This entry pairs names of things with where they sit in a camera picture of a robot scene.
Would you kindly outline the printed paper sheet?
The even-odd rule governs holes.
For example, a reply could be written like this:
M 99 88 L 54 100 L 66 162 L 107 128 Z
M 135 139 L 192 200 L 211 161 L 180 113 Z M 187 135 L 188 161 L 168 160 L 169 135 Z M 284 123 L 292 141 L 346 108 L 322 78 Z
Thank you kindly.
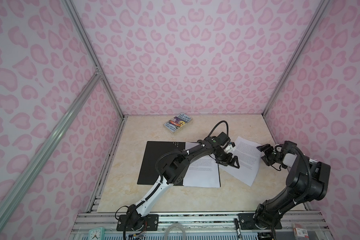
M 220 166 L 220 169 L 251 187 L 260 167 L 262 153 L 257 149 L 260 144 L 242 137 L 238 137 L 235 144 L 233 155 L 238 157 L 240 168 Z
M 206 155 L 190 164 L 183 183 L 184 187 L 220 188 L 220 172 L 216 161 Z

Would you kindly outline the white and black folder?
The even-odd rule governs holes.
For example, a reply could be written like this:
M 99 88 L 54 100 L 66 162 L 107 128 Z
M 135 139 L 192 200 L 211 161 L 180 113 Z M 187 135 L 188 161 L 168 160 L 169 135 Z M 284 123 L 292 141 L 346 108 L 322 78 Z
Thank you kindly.
M 197 143 L 192 142 L 158 142 L 158 141 L 148 141 L 146 144 L 145 153 L 143 156 L 143 161 L 137 180 L 138 185 L 153 185 L 159 174 L 156 171 L 156 162 L 164 154 L 169 152 L 179 152 L 182 150 L 187 150 L 197 146 Z M 183 180 L 176 184 L 177 186 L 182 186 Z

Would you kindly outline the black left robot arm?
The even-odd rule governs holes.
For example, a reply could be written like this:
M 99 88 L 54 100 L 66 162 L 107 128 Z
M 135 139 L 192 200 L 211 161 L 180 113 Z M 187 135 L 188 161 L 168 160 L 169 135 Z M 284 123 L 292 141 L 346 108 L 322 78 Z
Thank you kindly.
M 218 165 L 240 168 L 238 157 L 233 155 L 231 150 L 235 147 L 235 143 L 229 137 L 227 121 L 218 122 L 208 136 L 198 140 L 197 144 L 187 150 L 168 152 L 156 161 L 155 170 L 159 176 L 153 187 L 141 200 L 128 206 L 123 220 L 118 218 L 124 235 L 127 230 L 139 231 L 148 226 L 144 217 L 151 212 L 156 202 L 170 187 L 184 180 L 190 165 L 200 158 L 214 155 Z

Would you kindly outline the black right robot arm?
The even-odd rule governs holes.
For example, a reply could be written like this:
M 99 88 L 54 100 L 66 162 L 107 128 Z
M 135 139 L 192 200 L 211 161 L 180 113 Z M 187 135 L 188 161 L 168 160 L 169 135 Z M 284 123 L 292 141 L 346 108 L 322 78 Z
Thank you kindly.
M 278 163 L 282 168 L 288 154 L 295 157 L 286 179 L 286 187 L 276 197 L 259 204 L 254 215 L 255 225 L 259 229 L 275 229 L 286 212 L 295 206 L 322 200 L 328 191 L 331 166 L 311 160 L 297 147 L 296 143 L 285 141 L 272 147 L 269 144 L 257 147 L 264 153 L 261 159 L 267 166 Z

